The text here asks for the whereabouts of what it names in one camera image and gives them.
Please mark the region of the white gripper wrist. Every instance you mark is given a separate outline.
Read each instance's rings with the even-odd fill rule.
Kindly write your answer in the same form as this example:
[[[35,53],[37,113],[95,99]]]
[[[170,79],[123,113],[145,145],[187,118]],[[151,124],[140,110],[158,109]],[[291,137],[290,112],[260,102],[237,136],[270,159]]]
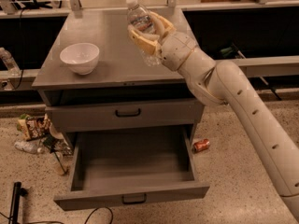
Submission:
[[[171,71],[177,71],[188,59],[197,43],[187,34],[176,32],[174,24],[165,17],[153,11],[149,14],[157,35],[142,33],[133,25],[128,26],[128,35],[133,43],[148,55],[157,55],[161,50],[163,65]],[[159,43],[160,38],[164,39],[162,45]]]

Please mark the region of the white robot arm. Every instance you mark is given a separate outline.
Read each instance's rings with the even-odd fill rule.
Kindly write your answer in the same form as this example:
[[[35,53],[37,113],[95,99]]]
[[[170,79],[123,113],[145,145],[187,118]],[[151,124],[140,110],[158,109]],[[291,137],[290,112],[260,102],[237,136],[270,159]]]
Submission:
[[[162,65],[184,77],[187,87],[203,105],[228,104],[243,125],[278,195],[299,218],[299,147],[233,62],[217,62],[194,38],[179,32],[155,12],[127,16],[135,45]]]

